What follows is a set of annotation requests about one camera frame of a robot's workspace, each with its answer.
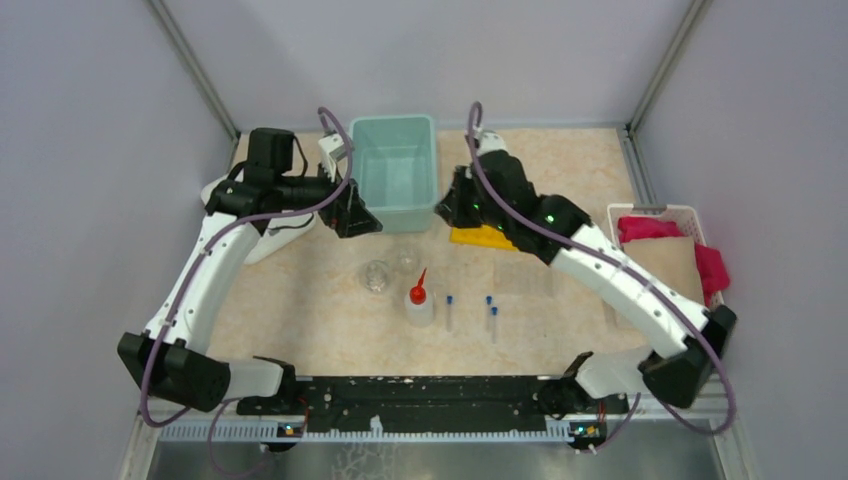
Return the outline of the yellow test tube rack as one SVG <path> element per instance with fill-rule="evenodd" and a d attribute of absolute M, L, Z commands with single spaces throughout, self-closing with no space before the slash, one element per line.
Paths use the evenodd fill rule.
<path fill-rule="evenodd" d="M 453 227 L 449 241 L 459 245 L 517 251 L 517 248 L 505 237 L 502 231 L 489 226 L 468 229 Z"/>

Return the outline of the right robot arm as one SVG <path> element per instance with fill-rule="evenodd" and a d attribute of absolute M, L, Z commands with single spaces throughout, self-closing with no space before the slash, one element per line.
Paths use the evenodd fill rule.
<path fill-rule="evenodd" d="M 647 346 L 615 354 L 584 352 L 565 372 L 563 398 L 576 412 L 603 397 L 650 393 L 688 409 L 714 373 L 735 327 L 724 305 L 710 309 L 665 285 L 615 245 L 588 213 L 561 195 L 543 195 L 504 150 L 457 166 L 435 212 L 458 229 L 489 226 L 519 251 L 579 280 L 628 320 Z"/>

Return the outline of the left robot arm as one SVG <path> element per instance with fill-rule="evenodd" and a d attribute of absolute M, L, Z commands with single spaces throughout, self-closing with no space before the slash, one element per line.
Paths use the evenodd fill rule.
<path fill-rule="evenodd" d="M 258 128 L 244 161 L 211 186 L 193 253 L 163 305 L 140 333 L 126 333 L 117 353 L 149 398 L 211 412 L 227 400 L 260 398 L 277 414 L 300 399 L 293 366 L 274 359 L 216 360 L 208 356 L 223 301 L 242 266 L 292 242 L 299 230 L 281 222 L 323 222 L 340 238 L 379 232 L 349 172 L 353 142 L 344 131 L 319 141 L 322 159 L 313 176 L 292 175 L 298 140 L 288 130 Z"/>

